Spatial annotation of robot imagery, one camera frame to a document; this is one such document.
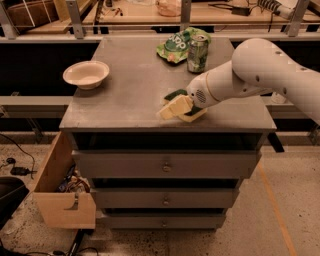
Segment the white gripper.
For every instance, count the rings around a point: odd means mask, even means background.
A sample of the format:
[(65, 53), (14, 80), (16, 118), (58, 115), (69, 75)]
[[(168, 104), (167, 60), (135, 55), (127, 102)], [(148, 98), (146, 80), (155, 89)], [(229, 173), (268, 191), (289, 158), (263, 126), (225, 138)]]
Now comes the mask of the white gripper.
[(188, 96), (176, 96), (168, 103), (168, 106), (164, 106), (158, 112), (159, 116), (164, 120), (169, 120), (172, 119), (174, 115), (188, 113), (191, 111), (193, 103), (198, 108), (207, 108), (212, 106), (214, 100), (207, 88), (206, 78), (206, 73), (196, 76), (186, 88)]

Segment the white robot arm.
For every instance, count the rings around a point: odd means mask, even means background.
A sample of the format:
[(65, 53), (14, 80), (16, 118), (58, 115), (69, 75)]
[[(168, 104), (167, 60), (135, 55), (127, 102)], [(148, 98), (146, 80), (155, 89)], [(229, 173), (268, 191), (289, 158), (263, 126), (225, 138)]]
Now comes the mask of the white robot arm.
[(171, 93), (159, 115), (191, 122), (222, 101), (270, 91), (320, 123), (320, 73), (296, 63), (278, 46), (261, 38), (239, 44), (230, 61), (196, 76), (184, 93)]

